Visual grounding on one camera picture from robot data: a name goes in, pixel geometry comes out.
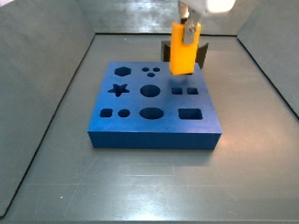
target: square hole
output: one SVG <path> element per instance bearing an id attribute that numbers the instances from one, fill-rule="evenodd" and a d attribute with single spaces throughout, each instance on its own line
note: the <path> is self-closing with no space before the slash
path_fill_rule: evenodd
<path id="1" fill-rule="evenodd" d="M 196 87 L 188 87 L 187 88 L 187 94 L 188 95 L 198 95 L 199 94 L 199 90 Z"/>
<path id="2" fill-rule="evenodd" d="M 183 94 L 183 89 L 180 87 L 174 87 L 172 88 L 172 94 L 174 95 L 182 95 Z"/>
<path id="3" fill-rule="evenodd" d="M 202 110 L 199 108 L 179 108 L 179 117 L 183 120 L 202 120 Z"/>
<path id="4" fill-rule="evenodd" d="M 114 110 L 111 108 L 103 108 L 100 110 L 99 116 L 100 117 L 111 117 Z"/>

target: rectangular hole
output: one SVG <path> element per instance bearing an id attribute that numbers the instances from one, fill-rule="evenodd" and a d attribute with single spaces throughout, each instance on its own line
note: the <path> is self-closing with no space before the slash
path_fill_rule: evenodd
<path id="1" fill-rule="evenodd" d="M 179 108 L 179 117 L 183 120 L 202 120 L 202 110 L 199 108 Z"/>

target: yellow object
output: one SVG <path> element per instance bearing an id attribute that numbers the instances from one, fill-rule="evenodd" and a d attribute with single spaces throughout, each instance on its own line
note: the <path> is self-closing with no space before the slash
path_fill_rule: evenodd
<path id="1" fill-rule="evenodd" d="M 183 29 L 183 24 L 172 24 L 171 73 L 174 75 L 194 73 L 194 64 L 200 43 L 202 25 L 198 24 L 191 45 L 183 43 Z"/>

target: star-shaped hole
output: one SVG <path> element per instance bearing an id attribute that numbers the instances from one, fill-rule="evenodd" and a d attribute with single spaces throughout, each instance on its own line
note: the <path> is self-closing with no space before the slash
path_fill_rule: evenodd
<path id="1" fill-rule="evenodd" d="M 127 84 L 118 85 L 114 84 L 114 87 L 108 90 L 110 93 L 115 93 L 116 97 L 119 97 L 123 93 L 130 93 L 130 90 L 127 89 Z"/>

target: blue shape sorter board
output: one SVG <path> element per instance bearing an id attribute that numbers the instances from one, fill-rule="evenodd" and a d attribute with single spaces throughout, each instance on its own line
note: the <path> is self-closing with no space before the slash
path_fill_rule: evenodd
<path id="1" fill-rule="evenodd" d="M 214 149 L 222 129 L 199 65 L 111 62 L 88 126 L 95 148 Z"/>

